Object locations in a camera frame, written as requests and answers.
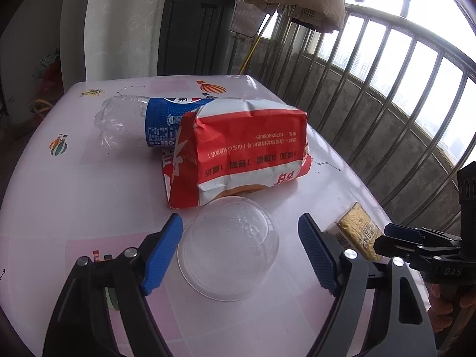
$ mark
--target table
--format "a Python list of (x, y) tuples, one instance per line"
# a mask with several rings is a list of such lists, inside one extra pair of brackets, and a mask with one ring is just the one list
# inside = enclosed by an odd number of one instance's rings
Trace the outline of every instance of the table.
[[(6, 270), (0, 304), (37, 356), (75, 260), (93, 258), (94, 251), (102, 260), (137, 247), (171, 213), (159, 150), (127, 145), (112, 151), (99, 144), (94, 116), (118, 93), (280, 101), (249, 76), (134, 78), (78, 83), (68, 90), (25, 148), (0, 211), (0, 268)], [(58, 137), (66, 145), (52, 154)], [(358, 201), (380, 229), (389, 223), (360, 179), (310, 126), (308, 139), (313, 163), (306, 176), (249, 195), (270, 213), (280, 235), (275, 264), (255, 295), (238, 302), (208, 299), (186, 283), (174, 257), (163, 284), (148, 297), (175, 357), (305, 356), (333, 297), (319, 285), (299, 241), (299, 216), (310, 212), (326, 229)], [(176, 212), (186, 226), (199, 208)], [(427, 298), (421, 277), (414, 275)], [(368, 291), (350, 355), (362, 344), (372, 296)], [(119, 312), (111, 311), (111, 321), (121, 353), (132, 356)]]

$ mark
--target plastic bottle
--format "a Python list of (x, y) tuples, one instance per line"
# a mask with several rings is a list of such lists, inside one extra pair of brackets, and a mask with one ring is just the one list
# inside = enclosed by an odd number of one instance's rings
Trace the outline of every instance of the plastic bottle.
[(94, 124), (101, 130), (101, 143), (117, 149), (121, 145), (173, 146), (182, 116), (213, 98), (148, 98), (113, 96), (102, 104)]

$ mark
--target blue bottle label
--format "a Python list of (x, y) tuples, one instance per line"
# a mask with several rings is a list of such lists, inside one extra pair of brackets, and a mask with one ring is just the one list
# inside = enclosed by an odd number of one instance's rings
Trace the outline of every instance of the blue bottle label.
[(182, 116), (213, 98), (151, 98), (146, 110), (146, 140), (149, 146), (173, 146)]

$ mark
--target plastic lid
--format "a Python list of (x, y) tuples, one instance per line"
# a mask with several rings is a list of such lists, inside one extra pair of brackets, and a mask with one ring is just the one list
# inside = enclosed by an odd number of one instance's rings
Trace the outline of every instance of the plastic lid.
[(247, 198), (212, 201), (186, 228), (178, 245), (178, 265), (199, 293), (237, 301), (256, 292), (278, 253), (271, 217)]

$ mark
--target silver bolt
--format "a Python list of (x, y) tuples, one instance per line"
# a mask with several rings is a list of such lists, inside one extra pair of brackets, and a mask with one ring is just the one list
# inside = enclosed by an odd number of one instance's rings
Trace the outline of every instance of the silver bolt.
[(135, 257), (137, 256), (137, 248), (131, 247), (124, 251), (125, 257)]
[(85, 266), (86, 264), (88, 264), (89, 262), (89, 258), (87, 256), (81, 256), (77, 261), (76, 261), (76, 264), (78, 266)]
[(349, 248), (344, 251), (344, 255), (349, 259), (355, 259), (357, 257), (357, 252)]
[(401, 257), (398, 257), (398, 256), (395, 256), (393, 259), (393, 264), (395, 264), (395, 266), (397, 267), (401, 267), (405, 264), (405, 262), (403, 261), (403, 259)]

